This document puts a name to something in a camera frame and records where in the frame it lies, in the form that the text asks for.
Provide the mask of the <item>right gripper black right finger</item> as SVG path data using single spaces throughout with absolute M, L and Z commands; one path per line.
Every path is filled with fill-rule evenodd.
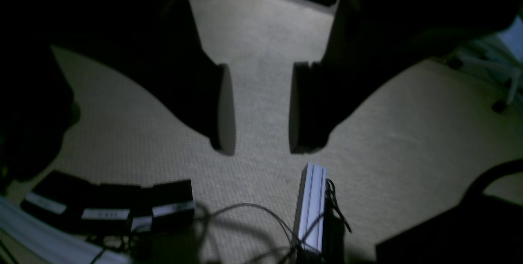
M 412 65 L 510 27 L 522 0 L 339 0 L 318 62 L 295 62 L 289 149 L 323 149 L 333 130 Z

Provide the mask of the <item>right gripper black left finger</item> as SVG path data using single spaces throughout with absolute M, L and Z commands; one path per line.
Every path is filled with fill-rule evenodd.
M 1 113 L 52 121 L 72 102 L 51 45 L 110 60 L 215 151 L 234 154 L 230 70 L 205 53 L 189 0 L 1 0 Z

